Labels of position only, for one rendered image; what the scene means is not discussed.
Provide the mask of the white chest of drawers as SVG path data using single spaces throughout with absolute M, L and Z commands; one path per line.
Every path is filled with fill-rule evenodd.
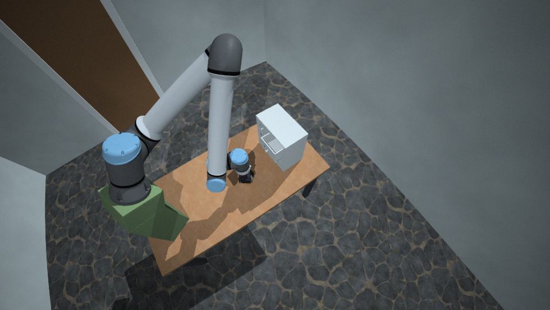
M 283 172 L 302 159 L 308 133 L 279 104 L 256 117 L 285 148 Z

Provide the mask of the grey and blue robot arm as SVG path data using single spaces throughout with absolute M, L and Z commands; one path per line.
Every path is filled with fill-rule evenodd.
M 114 203 L 130 206 L 149 196 L 151 185 L 144 174 L 144 161 L 163 138 L 166 127 L 209 84 L 207 188 L 215 193 L 223 191 L 227 170 L 249 173 L 251 166 L 243 149 L 227 153 L 233 89 L 241 61 L 239 38 L 229 33 L 217 36 L 145 116 L 139 116 L 127 132 L 111 135 L 103 142 L 108 192 Z

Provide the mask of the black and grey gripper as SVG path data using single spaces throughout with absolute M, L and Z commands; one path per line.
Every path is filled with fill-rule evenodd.
M 246 175 L 239 175 L 239 183 L 251 183 L 252 179 L 253 179 L 253 176 L 254 176 L 254 173 L 252 170 L 249 171 L 248 174 Z M 242 178 L 241 178 L 242 177 Z M 243 179 L 243 177 L 246 177 Z

